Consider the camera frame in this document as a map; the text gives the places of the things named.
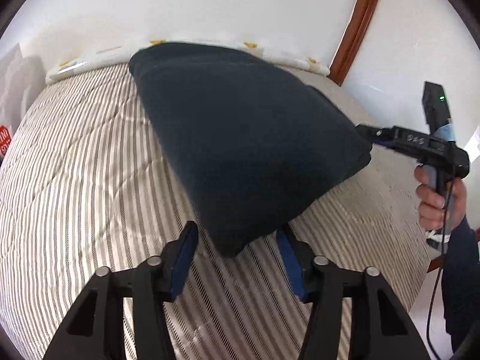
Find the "red label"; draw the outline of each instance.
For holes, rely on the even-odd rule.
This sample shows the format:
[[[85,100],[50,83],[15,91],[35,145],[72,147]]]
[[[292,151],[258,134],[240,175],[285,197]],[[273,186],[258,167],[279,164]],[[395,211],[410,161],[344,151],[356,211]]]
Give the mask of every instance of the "red label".
[[[11,138],[10,133],[8,132],[8,128],[6,128],[5,126],[0,126],[0,152],[3,155],[7,153],[10,142]]]

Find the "person's arm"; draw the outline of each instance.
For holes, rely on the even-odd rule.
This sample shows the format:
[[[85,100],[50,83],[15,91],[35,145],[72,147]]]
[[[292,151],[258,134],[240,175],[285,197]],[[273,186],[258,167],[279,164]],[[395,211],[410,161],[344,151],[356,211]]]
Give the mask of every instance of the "person's arm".
[[[443,226],[445,200],[428,188],[428,175],[421,167],[415,169],[415,178],[421,183],[417,188],[419,223],[426,230],[437,230]],[[452,193],[453,230],[443,258],[442,295],[446,331],[455,351],[480,319],[480,265],[477,237],[465,218],[467,190],[459,178],[453,182]]]
[[[445,327],[455,351],[480,317],[479,247],[466,217],[452,231],[443,257],[442,296]]]

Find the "bed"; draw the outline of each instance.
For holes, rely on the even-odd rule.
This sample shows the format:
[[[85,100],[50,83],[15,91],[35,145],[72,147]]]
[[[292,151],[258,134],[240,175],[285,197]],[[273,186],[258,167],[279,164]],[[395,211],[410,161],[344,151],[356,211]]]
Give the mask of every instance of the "bed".
[[[372,123],[328,78],[288,69],[354,123]],[[417,225],[414,163],[374,148],[370,164],[290,225],[341,267],[377,266],[408,310],[430,262]],[[127,64],[48,86],[21,122],[0,168],[0,325],[25,360],[42,358],[95,269],[132,268],[196,220],[138,98]],[[183,294],[166,305],[179,359],[296,359],[310,307],[291,292],[275,236],[235,259],[200,240]],[[124,305],[135,359],[132,304]],[[344,301],[339,359],[348,357]]]

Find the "metal screw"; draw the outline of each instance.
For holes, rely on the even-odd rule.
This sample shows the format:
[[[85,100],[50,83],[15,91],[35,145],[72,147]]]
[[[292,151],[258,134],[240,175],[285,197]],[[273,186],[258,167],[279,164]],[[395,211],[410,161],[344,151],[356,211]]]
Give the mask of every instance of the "metal screw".
[[[316,257],[313,258],[313,263],[316,266],[327,266],[329,261],[328,261],[327,257],[316,256]]]
[[[158,266],[160,263],[162,263],[162,259],[158,256],[149,257],[147,260],[149,266]]]
[[[380,275],[380,270],[374,266],[369,266],[367,268],[367,275],[369,276],[378,276]]]
[[[105,276],[109,272],[110,268],[108,268],[107,266],[100,266],[97,268],[97,270],[95,270],[95,274],[100,277]]]

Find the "human hand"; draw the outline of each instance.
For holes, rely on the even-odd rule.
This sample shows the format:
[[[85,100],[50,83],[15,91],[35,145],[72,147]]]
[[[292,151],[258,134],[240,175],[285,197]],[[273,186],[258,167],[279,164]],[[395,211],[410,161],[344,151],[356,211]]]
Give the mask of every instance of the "human hand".
[[[418,206],[420,226],[426,230],[437,230],[443,226],[445,199],[427,186],[428,174],[421,166],[416,167],[414,176],[421,183],[417,187],[417,196],[421,200]],[[467,189],[460,178],[454,179],[452,193],[455,197],[455,204],[449,215],[452,216],[453,230],[460,224],[467,211]]]

